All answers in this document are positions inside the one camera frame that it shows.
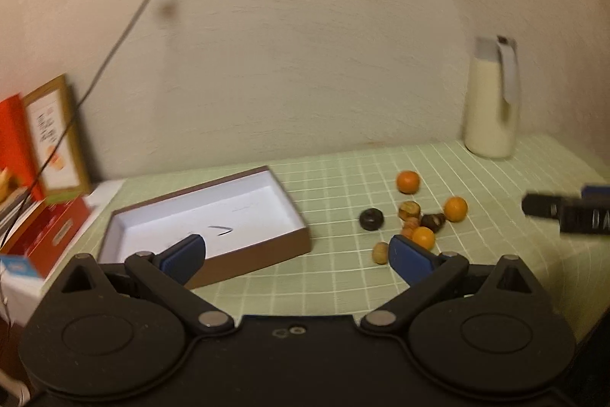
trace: wooden picture frame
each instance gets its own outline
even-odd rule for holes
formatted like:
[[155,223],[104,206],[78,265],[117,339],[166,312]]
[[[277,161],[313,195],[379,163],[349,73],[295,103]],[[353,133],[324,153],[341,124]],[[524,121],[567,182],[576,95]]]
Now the wooden picture frame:
[[[23,97],[22,101],[32,156],[38,171],[57,145],[57,140],[74,112],[66,75],[59,75]],[[40,182],[47,201],[51,203],[91,193],[91,183],[74,124],[59,146],[56,158],[42,173]]]

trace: wall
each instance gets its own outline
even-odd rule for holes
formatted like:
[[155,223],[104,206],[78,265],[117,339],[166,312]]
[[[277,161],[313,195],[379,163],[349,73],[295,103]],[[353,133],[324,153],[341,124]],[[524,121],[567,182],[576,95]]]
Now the wall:
[[[0,97],[82,95],[140,0],[0,0]],[[514,36],[522,129],[610,159],[610,0],[153,0],[92,94],[95,174],[121,177],[459,135],[478,34]]]

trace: cream-colored pitcher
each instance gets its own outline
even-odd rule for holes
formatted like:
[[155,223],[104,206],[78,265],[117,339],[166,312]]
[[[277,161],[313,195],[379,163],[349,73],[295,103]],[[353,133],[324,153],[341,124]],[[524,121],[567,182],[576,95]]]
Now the cream-colored pitcher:
[[477,38],[464,112],[464,144],[477,155],[509,157],[515,150],[520,86],[515,40]]

